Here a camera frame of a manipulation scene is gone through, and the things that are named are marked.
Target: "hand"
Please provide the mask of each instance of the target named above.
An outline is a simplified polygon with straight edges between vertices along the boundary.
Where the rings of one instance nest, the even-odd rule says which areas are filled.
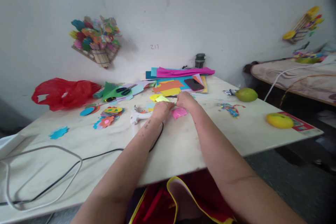
[[[178,107],[190,110],[197,104],[197,101],[188,92],[180,92],[177,96],[176,106]]]
[[[175,103],[167,102],[167,101],[159,101],[154,106],[154,111],[152,117],[159,119],[160,121],[164,121],[171,109],[175,106]]]

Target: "glue gun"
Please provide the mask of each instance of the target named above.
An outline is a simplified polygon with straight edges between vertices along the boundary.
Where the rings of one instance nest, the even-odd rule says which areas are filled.
[[[134,105],[133,110],[131,112],[131,124],[137,124],[139,120],[148,119],[152,115],[152,113],[153,112],[144,113],[144,114],[139,113],[137,111],[136,106]]]

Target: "black phone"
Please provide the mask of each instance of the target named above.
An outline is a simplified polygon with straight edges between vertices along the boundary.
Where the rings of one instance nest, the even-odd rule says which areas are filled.
[[[197,91],[197,90],[201,90],[204,89],[204,86],[201,85],[197,80],[195,80],[194,78],[192,79],[185,79],[184,82],[193,90],[193,91]]]

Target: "table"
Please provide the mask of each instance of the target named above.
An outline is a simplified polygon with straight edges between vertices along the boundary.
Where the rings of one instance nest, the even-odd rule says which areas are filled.
[[[223,90],[237,88],[215,76],[208,76],[207,83],[209,94],[199,94],[196,100],[242,156],[323,133],[318,130],[314,135],[305,136],[294,129],[274,128],[265,121],[265,117],[269,113],[280,112],[280,109],[260,99],[244,103],[235,96],[227,96]],[[92,127],[98,120],[100,112],[106,109],[108,104],[102,105],[97,113],[85,117],[79,115],[83,108],[49,111],[20,132],[26,136],[26,139],[13,151],[13,154],[46,145],[59,145],[86,158],[115,148],[124,148],[132,138],[132,127],[129,121],[133,106],[145,108],[146,104],[151,102],[149,96],[152,94],[152,89],[147,89],[129,101],[119,102],[118,107],[125,108],[124,114],[113,125],[101,130]],[[176,102],[176,98],[169,98],[169,100]],[[232,118],[226,110],[218,107],[217,103],[241,104],[246,108],[237,107],[240,117],[236,119]],[[68,133],[57,140],[50,140],[48,135],[62,126],[69,127]],[[67,192],[50,206],[25,213],[15,211],[9,206],[0,206],[0,223],[13,223],[83,203],[119,154],[120,152],[114,152],[84,161]],[[75,157],[57,149],[43,149],[15,158],[10,164],[12,198],[21,200],[33,198],[63,175],[76,161]],[[1,168],[0,174],[4,177],[3,166]],[[156,147],[149,154],[139,186],[202,168],[205,168],[205,163],[191,115],[188,114],[176,121],[170,117],[164,123],[164,131]],[[55,199],[67,185],[74,170],[52,190],[27,204],[27,208]],[[1,202],[5,201],[4,184],[2,180],[0,183]]]

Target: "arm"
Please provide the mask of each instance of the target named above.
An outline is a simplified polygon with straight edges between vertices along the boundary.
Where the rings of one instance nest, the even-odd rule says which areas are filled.
[[[124,223],[128,202],[144,169],[158,129],[174,103],[159,102],[152,116],[98,182],[71,224]]]
[[[189,93],[177,106],[191,114],[202,156],[223,198],[243,223],[305,222],[260,178]]]

